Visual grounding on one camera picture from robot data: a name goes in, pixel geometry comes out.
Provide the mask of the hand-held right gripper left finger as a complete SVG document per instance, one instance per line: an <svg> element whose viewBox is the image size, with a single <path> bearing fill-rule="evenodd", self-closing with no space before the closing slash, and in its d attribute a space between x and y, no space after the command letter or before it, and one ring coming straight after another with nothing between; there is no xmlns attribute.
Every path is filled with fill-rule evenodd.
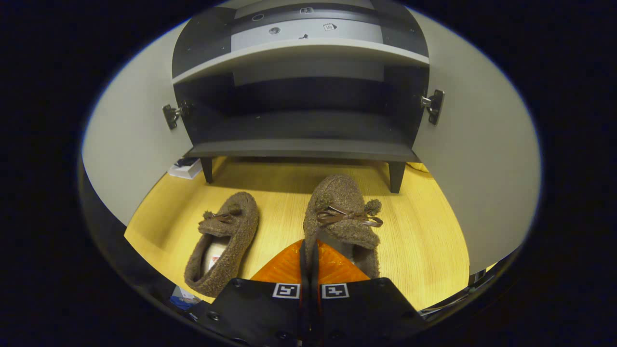
<svg viewBox="0 0 617 347"><path fill-rule="evenodd" d="M231 346L297 347L301 283L231 279L213 303L200 301L191 320Z"/></svg>

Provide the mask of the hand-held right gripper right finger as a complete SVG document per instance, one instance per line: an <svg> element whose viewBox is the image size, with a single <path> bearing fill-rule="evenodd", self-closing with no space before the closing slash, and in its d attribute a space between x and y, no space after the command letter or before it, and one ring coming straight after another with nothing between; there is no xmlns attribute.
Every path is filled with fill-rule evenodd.
<svg viewBox="0 0 617 347"><path fill-rule="evenodd" d="M319 246L311 255L311 347L394 347L427 329L388 278L320 283Z"/></svg>

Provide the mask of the brown fuzzy shoe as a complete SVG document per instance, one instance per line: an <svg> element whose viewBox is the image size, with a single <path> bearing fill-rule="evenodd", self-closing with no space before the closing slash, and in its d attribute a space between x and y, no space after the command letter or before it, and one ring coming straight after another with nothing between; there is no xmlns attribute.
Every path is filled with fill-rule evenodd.
<svg viewBox="0 0 617 347"><path fill-rule="evenodd" d="M377 199L364 200L351 176L337 174L324 178L311 195L303 221L307 266L313 262L318 242L324 242L369 279L378 278L380 239L374 229L384 224L377 216L381 207Z"/></svg>
<svg viewBox="0 0 617 347"><path fill-rule="evenodd" d="M217 213L205 211L198 223L199 240L185 267L185 284L203 296L218 296L238 276L258 220L256 201L244 191L231 195Z"/></svg>

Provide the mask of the white and grey shoe cabinet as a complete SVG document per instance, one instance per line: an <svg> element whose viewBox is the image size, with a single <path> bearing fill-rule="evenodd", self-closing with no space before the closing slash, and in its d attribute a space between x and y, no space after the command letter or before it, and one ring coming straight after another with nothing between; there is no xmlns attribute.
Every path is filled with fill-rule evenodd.
<svg viewBox="0 0 617 347"><path fill-rule="evenodd" d="M397 193L419 161L429 51L394 0L225 2L185 24L172 83L207 182L218 156L378 160Z"/></svg>

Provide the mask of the white cabinet door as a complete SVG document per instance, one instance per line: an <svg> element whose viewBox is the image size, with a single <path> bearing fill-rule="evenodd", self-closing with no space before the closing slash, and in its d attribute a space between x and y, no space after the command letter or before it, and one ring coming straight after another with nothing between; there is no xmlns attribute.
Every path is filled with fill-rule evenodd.
<svg viewBox="0 0 617 347"><path fill-rule="evenodd" d="M424 110L413 150L447 198L479 272L526 238L537 210L541 153L529 110L494 62L412 10L429 51L427 93L444 92L437 124Z"/></svg>
<svg viewBox="0 0 617 347"><path fill-rule="evenodd" d="M137 53L96 103L81 155L99 199L124 225L192 143L183 123L168 127L163 106L176 107L172 57L185 24Z"/></svg>

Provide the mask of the metal door hinge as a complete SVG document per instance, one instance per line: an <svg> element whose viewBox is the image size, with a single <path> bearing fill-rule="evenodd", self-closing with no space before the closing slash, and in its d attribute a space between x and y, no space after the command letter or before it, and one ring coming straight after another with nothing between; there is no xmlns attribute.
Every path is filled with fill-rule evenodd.
<svg viewBox="0 0 617 347"><path fill-rule="evenodd" d="M178 127L179 120L185 120L191 117L194 106L189 101L181 101L177 107L165 105L162 108L164 119L170 130Z"/></svg>
<svg viewBox="0 0 617 347"><path fill-rule="evenodd" d="M445 92L436 89L432 96L423 96L419 99L421 107L424 107L429 114L429 123L434 126L438 125L444 98Z"/></svg>

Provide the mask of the blue and white box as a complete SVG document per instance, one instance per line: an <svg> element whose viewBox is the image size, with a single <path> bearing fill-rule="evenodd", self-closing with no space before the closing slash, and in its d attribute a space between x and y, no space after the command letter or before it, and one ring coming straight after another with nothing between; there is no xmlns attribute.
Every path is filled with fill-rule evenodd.
<svg viewBox="0 0 617 347"><path fill-rule="evenodd" d="M191 294L181 286L176 286L169 298L170 303L182 311L188 311L200 303L201 299Z"/></svg>

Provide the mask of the white printed box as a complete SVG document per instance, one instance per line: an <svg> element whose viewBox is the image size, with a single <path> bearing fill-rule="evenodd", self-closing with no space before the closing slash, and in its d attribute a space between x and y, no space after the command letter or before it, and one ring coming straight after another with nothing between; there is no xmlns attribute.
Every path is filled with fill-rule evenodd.
<svg viewBox="0 0 617 347"><path fill-rule="evenodd" d="M202 171L201 160L198 158L182 158L177 160L167 171L168 175L192 180Z"/></svg>

